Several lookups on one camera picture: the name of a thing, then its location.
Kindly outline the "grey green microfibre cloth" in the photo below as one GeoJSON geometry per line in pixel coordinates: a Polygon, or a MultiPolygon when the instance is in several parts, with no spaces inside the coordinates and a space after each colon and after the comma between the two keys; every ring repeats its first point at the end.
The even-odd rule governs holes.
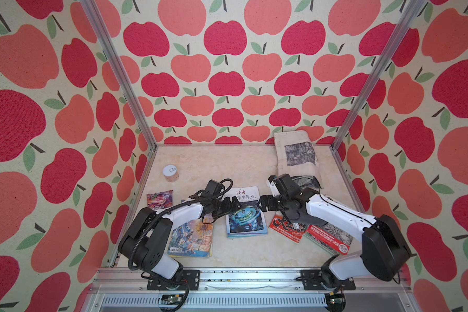
{"type": "Polygon", "coordinates": [[[300,176],[300,175],[297,175],[297,176],[292,176],[291,179],[297,184],[299,185],[301,188],[314,188],[314,189],[317,189],[319,190],[321,188],[321,184],[319,183],[318,179],[313,176],[313,175],[305,175],[305,176],[300,176]]]}

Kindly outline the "white book with blue vortex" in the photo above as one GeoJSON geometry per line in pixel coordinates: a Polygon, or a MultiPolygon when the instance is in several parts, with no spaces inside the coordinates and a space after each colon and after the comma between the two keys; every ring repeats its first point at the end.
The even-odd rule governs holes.
{"type": "Polygon", "coordinates": [[[230,239],[268,234],[264,213],[258,208],[260,199],[256,186],[232,188],[226,193],[229,199],[237,199],[240,209],[226,217],[227,237],[230,239]]]}

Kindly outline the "blue robot sunflower magazine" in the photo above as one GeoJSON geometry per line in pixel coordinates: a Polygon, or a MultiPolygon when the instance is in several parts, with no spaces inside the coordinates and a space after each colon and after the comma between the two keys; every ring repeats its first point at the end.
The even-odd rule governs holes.
{"type": "Polygon", "coordinates": [[[189,221],[172,231],[167,254],[174,257],[210,257],[213,253],[213,224],[209,219],[189,221]]]}

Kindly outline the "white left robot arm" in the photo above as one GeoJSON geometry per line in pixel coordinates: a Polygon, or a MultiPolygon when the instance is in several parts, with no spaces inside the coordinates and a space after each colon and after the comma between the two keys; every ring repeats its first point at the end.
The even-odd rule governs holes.
{"type": "Polygon", "coordinates": [[[149,207],[141,209],[118,245],[119,253],[127,257],[129,270],[140,270],[153,279],[181,282],[183,265],[166,254],[170,235],[190,221],[200,220],[210,225],[240,210],[238,199],[225,197],[232,187],[230,178],[220,182],[210,180],[204,189],[177,205],[159,211],[149,207]]]}

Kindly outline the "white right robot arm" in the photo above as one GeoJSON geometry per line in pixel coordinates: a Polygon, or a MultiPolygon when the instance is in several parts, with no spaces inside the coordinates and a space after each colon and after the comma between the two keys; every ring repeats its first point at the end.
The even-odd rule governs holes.
{"type": "Polygon", "coordinates": [[[324,289],[335,291],[345,280],[367,275],[390,282],[412,257],[393,218],[355,211],[318,190],[301,187],[288,174],[270,176],[268,185],[272,193],[257,203],[262,211],[279,211],[294,224],[331,224],[361,243],[360,251],[331,257],[321,266],[315,280],[324,289]]]}

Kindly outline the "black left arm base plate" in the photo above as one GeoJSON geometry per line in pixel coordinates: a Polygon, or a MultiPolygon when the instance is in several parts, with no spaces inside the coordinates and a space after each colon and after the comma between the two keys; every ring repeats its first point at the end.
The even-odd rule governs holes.
{"type": "Polygon", "coordinates": [[[199,289],[200,271],[182,270],[181,279],[176,278],[173,283],[164,279],[162,276],[151,273],[148,278],[148,291],[185,291],[189,286],[190,291],[199,289]]]}

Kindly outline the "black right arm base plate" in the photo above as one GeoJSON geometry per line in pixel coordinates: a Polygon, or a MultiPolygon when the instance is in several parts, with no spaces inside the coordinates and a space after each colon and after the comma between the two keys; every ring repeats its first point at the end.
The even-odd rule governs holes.
{"type": "Polygon", "coordinates": [[[339,280],[328,270],[301,270],[299,277],[305,291],[354,291],[356,285],[353,280],[339,280]]]}

